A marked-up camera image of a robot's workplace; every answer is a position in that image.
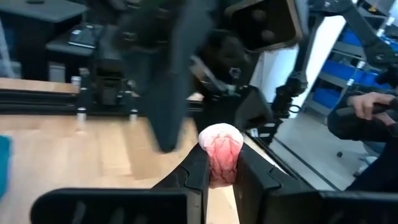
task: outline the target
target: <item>wooden tabletop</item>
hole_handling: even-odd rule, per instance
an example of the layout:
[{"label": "wooden tabletop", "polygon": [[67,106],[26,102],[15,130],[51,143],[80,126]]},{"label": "wooden tabletop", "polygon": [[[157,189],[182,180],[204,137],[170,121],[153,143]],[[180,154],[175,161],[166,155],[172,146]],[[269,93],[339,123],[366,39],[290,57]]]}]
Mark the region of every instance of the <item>wooden tabletop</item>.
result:
[{"label": "wooden tabletop", "polygon": [[[0,78],[0,88],[75,92],[64,83]],[[169,174],[197,143],[194,122],[185,121],[179,150],[159,154],[146,119],[89,119],[74,116],[0,116],[0,134],[13,140],[9,188],[0,200],[0,223],[28,224],[32,202],[61,187],[150,188]],[[250,139],[245,139],[274,163]],[[239,223],[231,187],[208,196],[208,221]]]}]

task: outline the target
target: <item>computer keyboard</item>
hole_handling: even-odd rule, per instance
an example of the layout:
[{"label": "computer keyboard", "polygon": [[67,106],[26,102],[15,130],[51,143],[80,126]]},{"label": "computer keyboard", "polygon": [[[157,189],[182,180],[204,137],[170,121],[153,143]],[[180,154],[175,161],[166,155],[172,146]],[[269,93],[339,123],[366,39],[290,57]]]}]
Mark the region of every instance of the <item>computer keyboard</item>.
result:
[{"label": "computer keyboard", "polygon": [[103,26],[85,25],[72,31],[68,43],[79,47],[95,48],[95,40],[100,35]]}]

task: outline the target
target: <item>person's hand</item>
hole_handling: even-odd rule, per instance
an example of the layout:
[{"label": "person's hand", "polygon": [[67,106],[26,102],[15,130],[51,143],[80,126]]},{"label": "person's hand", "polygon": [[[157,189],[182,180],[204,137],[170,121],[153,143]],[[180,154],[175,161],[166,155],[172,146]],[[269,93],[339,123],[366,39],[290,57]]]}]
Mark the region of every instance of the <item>person's hand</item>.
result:
[{"label": "person's hand", "polygon": [[366,120],[372,120],[373,118],[373,107],[375,103],[383,105],[389,105],[395,96],[370,92],[367,94],[352,96],[348,99],[348,104],[352,105],[355,109],[357,117]]}]

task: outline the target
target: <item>pink object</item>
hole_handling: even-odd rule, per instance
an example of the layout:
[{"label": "pink object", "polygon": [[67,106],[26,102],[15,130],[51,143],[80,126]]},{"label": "pink object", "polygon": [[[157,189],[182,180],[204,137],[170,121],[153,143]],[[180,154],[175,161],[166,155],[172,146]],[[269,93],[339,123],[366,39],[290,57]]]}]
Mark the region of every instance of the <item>pink object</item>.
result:
[{"label": "pink object", "polygon": [[214,124],[199,134],[199,145],[209,155],[210,187],[234,183],[236,163],[243,146],[243,136],[230,124]]}]

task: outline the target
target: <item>black sleeve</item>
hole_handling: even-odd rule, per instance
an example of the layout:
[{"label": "black sleeve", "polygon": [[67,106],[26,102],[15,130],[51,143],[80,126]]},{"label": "black sleeve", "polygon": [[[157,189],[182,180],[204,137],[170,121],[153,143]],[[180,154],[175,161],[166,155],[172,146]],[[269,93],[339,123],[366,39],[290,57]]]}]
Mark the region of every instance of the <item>black sleeve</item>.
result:
[{"label": "black sleeve", "polygon": [[344,140],[386,142],[390,138],[388,127],[380,120],[368,121],[357,117],[338,116],[336,110],[348,107],[347,99],[355,95],[363,95],[372,91],[397,95],[371,86],[353,85],[341,98],[328,115],[328,129],[336,137]]}]

